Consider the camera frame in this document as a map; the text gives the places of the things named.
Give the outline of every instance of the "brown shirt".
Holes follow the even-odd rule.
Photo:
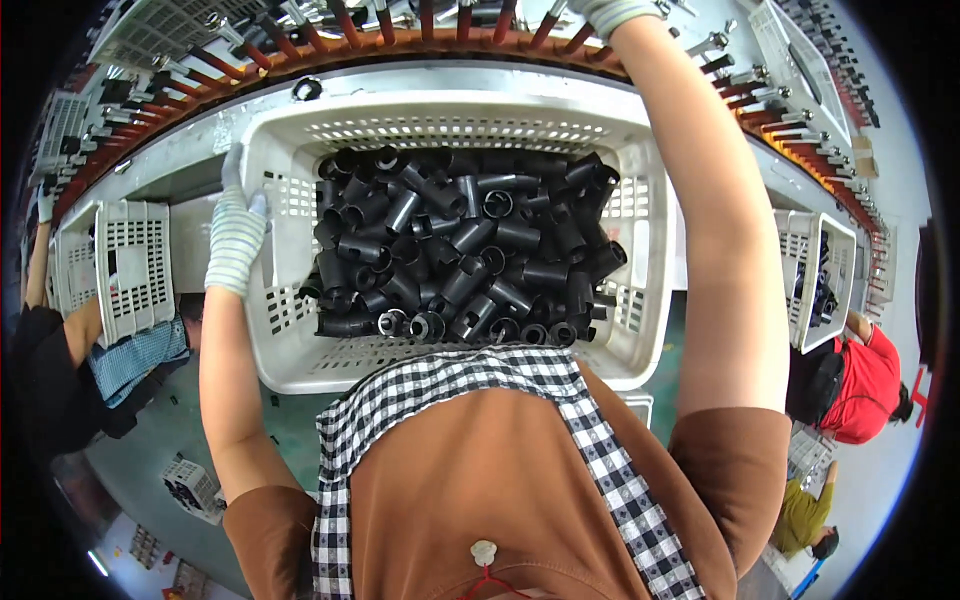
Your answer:
[[[601,413],[666,513],[709,598],[770,537],[783,498],[789,419],[727,408],[681,419],[667,452],[583,364]],[[481,578],[470,547],[497,545],[492,573],[564,598],[650,598],[584,460],[549,400],[483,390],[388,431],[350,479],[358,600],[452,600]],[[278,487],[233,501],[224,527],[256,600],[293,597],[316,505]],[[486,585],[474,596],[502,588]]]

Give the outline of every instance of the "hand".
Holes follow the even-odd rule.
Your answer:
[[[54,219],[54,203],[57,201],[57,197],[53,194],[43,195],[43,192],[40,192],[39,198],[36,199],[36,222],[37,223],[50,223]]]
[[[569,0],[567,7],[586,17],[604,43],[610,41],[614,29],[630,19],[648,14],[663,19],[663,13],[650,0]]]
[[[248,207],[240,187],[242,156],[243,144],[237,143],[224,159],[220,173],[224,193],[213,208],[204,288],[218,286],[245,298],[250,269],[267,231],[267,195],[262,189],[254,191]]]

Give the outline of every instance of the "red shirt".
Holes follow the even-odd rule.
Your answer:
[[[843,344],[834,339],[834,351]],[[874,325],[866,345],[847,342],[840,395],[820,421],[843,444],[864,444],[878,434],[900,403],[900,356]]]

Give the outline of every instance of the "pile of black sockets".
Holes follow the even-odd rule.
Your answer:
[[[813,293],[813,311],[810,314],[810,326],[817,327],[821,324],[833,322],[833,313],[837,309],[837,298],[830,289],[830,273],[825,268],[830,256],[829,233],[821,231],[820,235],[820,260],[817,269],[817,287]],[[804,282],[806,281],[806,265],[801,262],[797,265],[797,280],[794,285],[793,295],[795,298],[802,298],[804,293]]]
[[[318,170],[298,294],[319,336],[570,346],[615,306],[597,286],[627,254],[599,221],[620,175],[596,153],[345,148]]]

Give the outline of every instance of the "plaid shirt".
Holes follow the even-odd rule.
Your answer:
[[[189,353],[183,321],[177,315],[173,321],[135,333],[110,348],[94,346],[86,362],[107,408],[114,408],[154,367]]]
[[[353,598],[349,477],[363,454],[403,420],[456,396],[489,388],[520,390],[556,403],[654,598],[706,597],[663,509],[600,415],[569,348],[510,345],[396,362],[317,416],[322,450],[311,557],[314,590],[321,598]]]

